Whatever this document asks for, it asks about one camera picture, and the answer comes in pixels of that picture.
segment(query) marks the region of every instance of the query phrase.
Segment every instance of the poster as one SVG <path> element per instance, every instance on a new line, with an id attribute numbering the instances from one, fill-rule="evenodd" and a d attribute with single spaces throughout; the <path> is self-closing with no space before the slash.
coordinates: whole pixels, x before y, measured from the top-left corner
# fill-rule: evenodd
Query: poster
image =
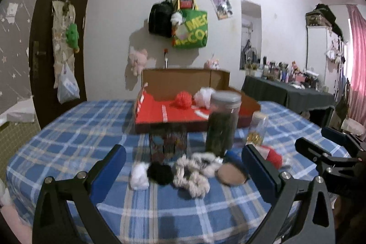
<path id="1" fill-rule="evenodd" d="M 232 6 L 229 0 L 211 0 L 219 20 L 232 16 Z"/>

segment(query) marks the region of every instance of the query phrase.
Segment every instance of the gray lid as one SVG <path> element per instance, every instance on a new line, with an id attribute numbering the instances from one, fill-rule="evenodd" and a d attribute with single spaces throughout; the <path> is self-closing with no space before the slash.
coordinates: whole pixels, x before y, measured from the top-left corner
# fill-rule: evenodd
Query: gray lid
<path id="1" fill-rule="evenodd" d="M 240 103 L 242 101 L 242 97 L 239 93 L 233 91 L 216 91 L 212 94 L 211 101 L 234 105 Z"/>

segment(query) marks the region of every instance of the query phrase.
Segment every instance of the jar lid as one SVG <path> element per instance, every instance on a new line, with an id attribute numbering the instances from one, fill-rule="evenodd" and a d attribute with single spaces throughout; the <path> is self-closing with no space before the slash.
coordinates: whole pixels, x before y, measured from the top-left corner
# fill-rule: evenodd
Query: jar lid
<path id="1" fill-rule="evenodd" d="M 268 115 L 267 114 L 264 114 L 262 112 L 259 112 L 259 111 L 254 111 L 253 112 L 253 118 L 258 118 L 258 119 L 267 119 L 268 118 Z"/>
<path id="2" fill-rule="evenodd" d="M 216 91 L 211 95 L 211 102 L 220 102 L 225 105 L 236 105 L 240 104 L 241 101 L 241 95 L 233 91 Z"/>

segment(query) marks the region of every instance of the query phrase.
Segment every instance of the bag on wall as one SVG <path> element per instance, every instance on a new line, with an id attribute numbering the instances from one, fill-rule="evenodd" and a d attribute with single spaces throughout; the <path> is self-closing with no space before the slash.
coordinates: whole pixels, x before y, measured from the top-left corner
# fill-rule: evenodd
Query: bag on wall
<path id="1" fill-rule="evenodd" d="M 177 4 L 184 22 L 173 29 L 173 47 L 180 49 L 205 47 L 208 33 L 207 12 L 199 11 L 195 0 L 193 9 L 181 9 L 180 0 Z"/>
<path id="2" fill-rule="evenodd" d="M 172 24 L 170 18 L 174 12 L 172 0 L 155 3 L 149 15 L 149 33 L 172 37 Z"/>
<path id="3" fill-rule="evenodd" d="M 61 104 L 80 98 L 78 82 L 67 63 L 62 66 L 57 98 Z"/>

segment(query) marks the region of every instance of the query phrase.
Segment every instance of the pink stuffed animal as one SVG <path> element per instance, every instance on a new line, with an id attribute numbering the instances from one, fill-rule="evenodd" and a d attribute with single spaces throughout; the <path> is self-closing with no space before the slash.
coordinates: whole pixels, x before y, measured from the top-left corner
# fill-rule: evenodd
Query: pink stuffed animal
<path id="1" fill-rule="evenodd" d="M 134 76 L 140 76 L 142 70 L 144 69 L 146 63 L 148 61 L 148 52 L 143 49 L 140 51 L 135 51 L 131 49 L 129 52 L 129 62 L 132 66 L 131 71 Z"/>
<path id="2" fill-rule="evenodd" d="M 210 60 L 207 60 L 204 64 L 204 69 L 219 70 L 220 65 L 218 63 L 218 59 L 211 58 Z"/>

